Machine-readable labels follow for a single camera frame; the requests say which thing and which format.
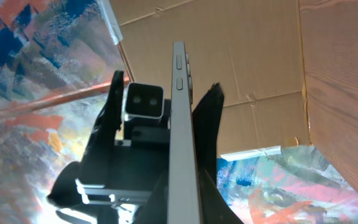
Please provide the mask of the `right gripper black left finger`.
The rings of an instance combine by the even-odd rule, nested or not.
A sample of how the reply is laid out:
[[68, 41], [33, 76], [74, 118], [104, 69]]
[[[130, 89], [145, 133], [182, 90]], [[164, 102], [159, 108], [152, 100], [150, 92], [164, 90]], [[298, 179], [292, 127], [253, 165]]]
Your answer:
[[167, 224], [168, 172], [163, 172], [133, 224]]

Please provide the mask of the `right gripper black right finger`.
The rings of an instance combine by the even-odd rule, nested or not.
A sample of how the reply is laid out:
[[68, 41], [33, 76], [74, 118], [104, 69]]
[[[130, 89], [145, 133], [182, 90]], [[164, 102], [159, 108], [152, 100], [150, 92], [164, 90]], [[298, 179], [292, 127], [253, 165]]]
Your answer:
[[198, 173], [204, 224], [243, 224], [229, 208], [206, 170]]

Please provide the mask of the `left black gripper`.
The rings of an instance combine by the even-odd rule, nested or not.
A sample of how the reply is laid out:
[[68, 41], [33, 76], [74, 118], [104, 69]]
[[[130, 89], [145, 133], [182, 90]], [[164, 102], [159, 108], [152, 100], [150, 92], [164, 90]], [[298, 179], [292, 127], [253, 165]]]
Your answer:
[[[81, 161], [58, 175], [49, 204], [69, 223], [133, 223], [155, 184], [169, 167], [170, 100], [161, 120], [132, 118], [122, 123], [124, 72], [116, 71]], [[217, 179], [217, 139], [224, 93], [214, 83], [192, 112], [198, 169]]]

